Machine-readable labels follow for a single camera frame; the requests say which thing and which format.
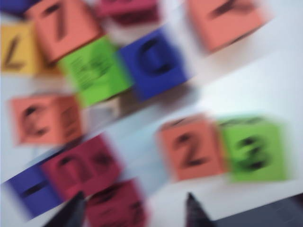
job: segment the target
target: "green block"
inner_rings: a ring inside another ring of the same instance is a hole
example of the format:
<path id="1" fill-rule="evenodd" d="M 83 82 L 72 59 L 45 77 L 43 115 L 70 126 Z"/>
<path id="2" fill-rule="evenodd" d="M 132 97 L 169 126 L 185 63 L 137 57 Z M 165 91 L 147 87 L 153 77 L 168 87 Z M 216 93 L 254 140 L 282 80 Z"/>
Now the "green block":
<path id="1" fill-rule="evenodd" d="M 106 36 L 65 56 L 60 66 L 77 88 L 84 106 L 108 99 L 132 85 L 122 60 Z"/>
<path id="2" fill-rule="evenodd" d="M 220 119 L 233 181 L 287 179 L 281 127 L 262 117 Z"/>

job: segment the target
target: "yellow cube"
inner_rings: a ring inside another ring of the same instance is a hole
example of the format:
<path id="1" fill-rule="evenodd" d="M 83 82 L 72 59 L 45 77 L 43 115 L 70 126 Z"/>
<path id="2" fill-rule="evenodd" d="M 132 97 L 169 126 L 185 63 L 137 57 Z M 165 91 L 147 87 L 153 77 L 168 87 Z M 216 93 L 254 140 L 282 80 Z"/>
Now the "yellow cube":
<path id="1" fill-rule="evenodd" d="M 49 65 L 37 42 L 32 23 L 1 25 L 1 72 L 38 75 L 60 75 Z"/>

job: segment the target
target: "orange cube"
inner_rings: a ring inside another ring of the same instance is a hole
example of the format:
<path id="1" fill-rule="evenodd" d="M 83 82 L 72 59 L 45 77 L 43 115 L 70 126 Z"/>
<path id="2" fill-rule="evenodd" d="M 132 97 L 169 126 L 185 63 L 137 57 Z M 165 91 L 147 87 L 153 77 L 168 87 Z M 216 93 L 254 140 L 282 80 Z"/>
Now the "orange cube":
<path id="1" fill-rule="evenodd" d="M 176 179 L 185 180 L 224 172 L 214 126 L 203 115 L 164 124 L 159 138 Z"/>
<path id="2" fill-rule="evenodd" d="M 74 96 L 39 95 L 10 101 L 18 143 L 65 144 L 82 135 Z"/>
<path id="3" fill-rule="evenodd" d="M 57 61 L 102 34 L 89 7 L 82 0 L 44 0 L 26 15 L 36 26 L 48 60 Z"/>
<path id="4" fill-rule="evenodd" d="M 252 0 L 187 0 L 188 12 L 209 51 L 249 35 L 266 20 Z"/>

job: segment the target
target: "cube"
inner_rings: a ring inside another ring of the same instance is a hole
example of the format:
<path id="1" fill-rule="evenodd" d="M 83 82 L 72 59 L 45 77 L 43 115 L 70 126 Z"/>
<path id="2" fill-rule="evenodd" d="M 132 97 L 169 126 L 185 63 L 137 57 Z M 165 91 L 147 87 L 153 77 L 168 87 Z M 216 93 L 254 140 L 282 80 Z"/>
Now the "cube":
<path id="1" fill-rule="evenodd" d="M 164 124 L 158 137 L 175 179 L 217 175 L 224 172 L 215 127 L 201 114 Z"/>
<path id="2" fill-rule="evenodd" d="M 23 16 L 32 5 L 40 0 L 4 0 L 1 1 L 0 10 L 16 16 Z"/>
<path id="3" fill-rule="evenodd" d="M 83 106 L 108 99 L 132 85 L 122 60 L 106 36 L 65 56 L 60 65 L 70 75 Z"/>
<path id="4" fill-rule="evenodd" d="M 157 6 L 135 13 L 125 13 L 112 16 L 111 19 L 121 26 L 134 26 L 146 23 L 157 23 L 160 20 Z"/>
<path id="5" fill-rule="evenodd" d="M 141 100 L 149 99 L 188 80 L 181 57 L 157 29 L 119 51 Z"/>
<path id="6" fill-rule="evenodd" d="M 116 183 L 93 195 L 87 203 L 87 216 L 92 227 L 143 227 L 147 221 L 134 180 Z"/>
<path id="7" fill-rule="evenodd" d="M 85 197 L 110 187 L 122 168 L 103 136 L 96 136 L 42 164 L 65 200 L 79 191 Z"/>
<path id="8" fill-rule="evenodd" d="M 39 41 L 50 62 L 102 35 L 102 30 L 81 0 L 43 0 L 26 15 L 36 26 Z"/>
<path id="9" fill-rule="evenodd" d="M 36 95 L 10 101 L 19 143 L 65 144 L 82 135 L 74 96 Z"/>
<path id="10" fill-rule="evenodd" d="M 219 120 L 233 181 L 287 178 L 281 127 L 260 116 Z"/>
<path id="11" fill-rule="evenodd" d="M 206 48 L 213 52 L 265 24 L 253 0 L 187 0 L 188 13 Z"/>
<path id="12" fill-rule="evenodd" d="M 100 18 L 110 17 L 124 26 L 160 19 L 158 0 L 99 0 L 96 15 Z"/>
<path id="13" fill-rule="evenodd" d="M 46 63 L 32 23 L 1 25 L 1 71 L 27 76 L 60 75 Z"/>
<path id="14" fill-rule="evenodd" d="M 63 200 L 39 166 L 32 166 L 8 180 L 32 218 L 60 205 Z"/>

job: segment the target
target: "white table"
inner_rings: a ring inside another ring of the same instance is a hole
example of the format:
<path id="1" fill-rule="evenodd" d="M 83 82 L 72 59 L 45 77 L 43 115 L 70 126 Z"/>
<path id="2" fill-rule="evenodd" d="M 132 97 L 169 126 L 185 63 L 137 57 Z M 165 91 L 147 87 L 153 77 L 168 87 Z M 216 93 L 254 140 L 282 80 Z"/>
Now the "white table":
<path id="1" fill-rule="evenodd" d="M 196 41 L 181 3 L 162 1 L 170 34 L 179 43 L 195 77 L 188 86 L 166 92 L 118 121 L 113 120 L 138 106 L 133 98 L 118 98 L 110 101 L 110 105 L 85 111 L 85 114 L 89 112 L 90 121 L 95 121 L 90 122 L 95 127 L 89 129 L 89 137 L 106 131 L 125 163 L 123 178 L 139 177 L 148 198 L 149 226 L 184 226 L 184 201 L 188 191 L 196 195 L 214 220 L 303 192 L 303 1 L 263 2 L 269 5 L 274 19 L 251 36 L 207 55 Z M 1 23 L 14 20 L 4 15 L 1 19 Z M 140 32 L 146 33 L 151 28 L 153 26 L 141 28 Z M 114 40 L 121 37 L 121 31 L 111 31 L 111 34 Z M 130 42 L 136 35 L 134 32 L 124 35 L 120 41 Z M 6 107 L 6 101 L 13 96 L 44 90 L 70 91 L 71 88 L 64 79 L 1 76 L 1 183 L 48 154 L 49 147 L 14 146 Z M 126 108 L 117 109 L 116 104 L 120 102 Z M 263 113 L 286 122 L 293 179 L 232 184 L 225 174 L 173 183 L 154 134 L 166 120 L 204 111 L 214 117 Z M 4 227 L 42 226 L 59 208 L 26 221 L 11 192 L 1 187 L 1 225 Z"/>

